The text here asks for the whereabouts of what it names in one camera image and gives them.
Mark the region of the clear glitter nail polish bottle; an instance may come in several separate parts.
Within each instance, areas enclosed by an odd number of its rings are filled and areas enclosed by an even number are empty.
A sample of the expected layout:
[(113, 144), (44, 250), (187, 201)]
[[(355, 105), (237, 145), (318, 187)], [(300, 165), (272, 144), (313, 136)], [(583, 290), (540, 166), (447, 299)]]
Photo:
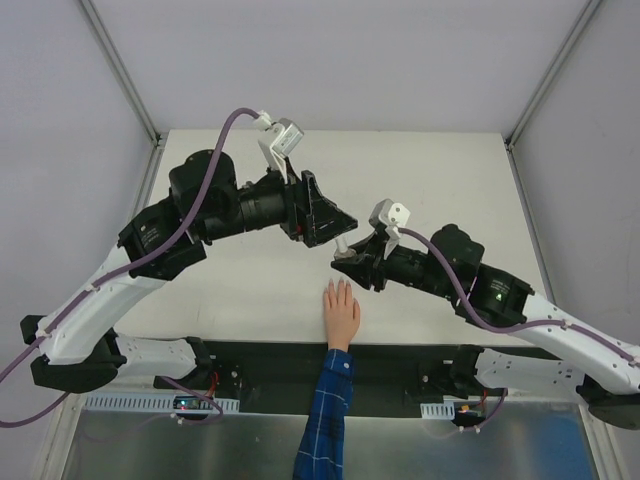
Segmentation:
[(333, 262), (337, 264), (353, 263), (357, 259), (357, 252), (353, 249), (347, 249), (346, 251), (337, 250), (334, 253)]

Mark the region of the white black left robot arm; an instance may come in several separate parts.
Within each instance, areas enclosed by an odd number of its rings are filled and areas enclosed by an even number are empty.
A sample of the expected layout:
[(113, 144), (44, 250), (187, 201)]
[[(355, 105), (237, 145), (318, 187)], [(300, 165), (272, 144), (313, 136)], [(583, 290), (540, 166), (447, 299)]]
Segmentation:
[(211, 355), (198, 337), (135, 338), (114, 327), (146, 296), (206, 259), (206, 247), (232, 236), (279, 226), (308, 248), (354, 230), (358, 222), (325, 197), (314, 174), (273, 170), (238, 186), (233, 160), (200, 150), (169, 173), (166, 198), (141, 210), (119, 233), (105, 263), (76, 297), (47, 316), (20, 322), (35, 385), (88, 393), (118, 377), (152, 376), (191, 389), (210, 380)]

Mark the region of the blue plaid sleeve forearm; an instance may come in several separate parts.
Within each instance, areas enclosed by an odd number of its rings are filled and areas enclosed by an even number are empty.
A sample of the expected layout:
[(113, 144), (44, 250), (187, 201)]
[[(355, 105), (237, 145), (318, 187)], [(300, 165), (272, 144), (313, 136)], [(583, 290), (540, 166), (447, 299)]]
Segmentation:
[(293, 479), (343, 479), (345, 417), (353, 397), (353, 357), (325, 356), (293, 469)]

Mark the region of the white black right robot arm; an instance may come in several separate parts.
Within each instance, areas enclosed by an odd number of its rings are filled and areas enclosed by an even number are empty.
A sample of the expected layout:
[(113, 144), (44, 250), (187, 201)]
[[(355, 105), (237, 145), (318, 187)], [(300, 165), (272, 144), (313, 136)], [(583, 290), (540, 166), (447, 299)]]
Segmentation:
[(443, 298), (466, 323), (542, 351), (520, 356), (461, 345), (450, 364), (427, 370), (432, 389), (458, 398), (480, 390), (540, 391), (583, 405), (606, 424), (638, 429), (638, 346), (598, 331), (527, 282), (484, 264), (483, 246), (455, 224), (429, 239), (408, 234), (424, 250), (396, 246), (387, 252), (391, 241), (376, 229), (331, 266), (366, 290), (380, 292), (395, 282)]

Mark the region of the mannequin hand with long nails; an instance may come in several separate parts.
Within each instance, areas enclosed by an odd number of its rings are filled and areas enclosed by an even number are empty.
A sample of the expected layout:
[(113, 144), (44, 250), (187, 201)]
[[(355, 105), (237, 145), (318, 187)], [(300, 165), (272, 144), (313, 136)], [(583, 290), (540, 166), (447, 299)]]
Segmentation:
[(360, 305), (348, 281), (329, 281), (323, 293), (323, 318), (328, 349), (347, 352), (361, 324)]

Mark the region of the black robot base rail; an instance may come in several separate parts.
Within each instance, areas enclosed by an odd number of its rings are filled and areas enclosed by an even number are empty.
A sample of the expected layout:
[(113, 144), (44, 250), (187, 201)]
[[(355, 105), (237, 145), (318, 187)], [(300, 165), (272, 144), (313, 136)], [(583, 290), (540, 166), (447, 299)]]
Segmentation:
[(213, 389), (239, 401), (243, 413), (317, 413), (344, 405), (351, 416), (416, 418), (420, 404), (447, 396), (497, 397), (499, 387), (476, 379), (483, 348), (354, 345), (330, 350), (321, 343), (204, 341), (196, 369), (176, 383)]

